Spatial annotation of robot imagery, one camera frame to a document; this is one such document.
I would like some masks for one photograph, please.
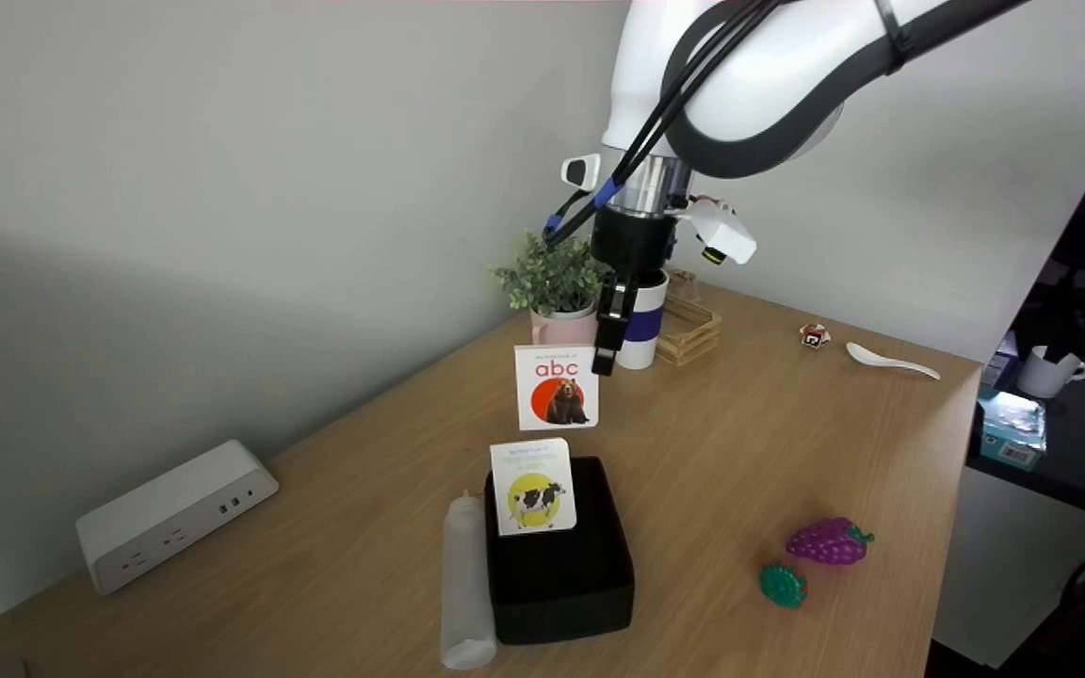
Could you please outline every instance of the gray wall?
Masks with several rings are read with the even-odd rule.
[[[0,0],[0,612],[78,566],[97,503],[490,328],[485,270],[598,141],[623,9]],[[704,188],[763,237],[711,278],[979,358],[1085,188],[1085,6]]]

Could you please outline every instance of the purple toy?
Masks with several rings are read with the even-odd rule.
[[[797,530],[783,549],[818,566],[857,566],[867,557],[872,543],[876,537],[844,517],[832,517]]]

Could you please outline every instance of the black box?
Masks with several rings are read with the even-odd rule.
[[[625,630],[632,563],[606,473],[574,455],[576,529],[499,539],[494,480],[485,480],[490,588],[503,643],[552,643]]]

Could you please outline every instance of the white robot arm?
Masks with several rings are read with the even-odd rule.
[[[666,264],[674,223],[694,223],[715,264],[755,257],[758,243],[734,211],[689,198],[694,173],[745,176],[782,166],[859,87],[1018,6],[1025,0],[632,0],[605,131],[611,151],[561,166],[576,194],[547,223],[547,243],[564,243],[595,220],[592,250],[613,270],[598,298],[592,371],[613,371],[632,278]]]

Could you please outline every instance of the spoon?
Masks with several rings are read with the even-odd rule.
[[[853,363],[872,366],[872,371],[906,371],[906,375],[925,375],[926,380],[942,380],[942,375],[931,371],[931,366],[896,363],[896,358],[876,355],[876,351],[867,351],[859,345],[844,345],[844,351],[853,355]]]

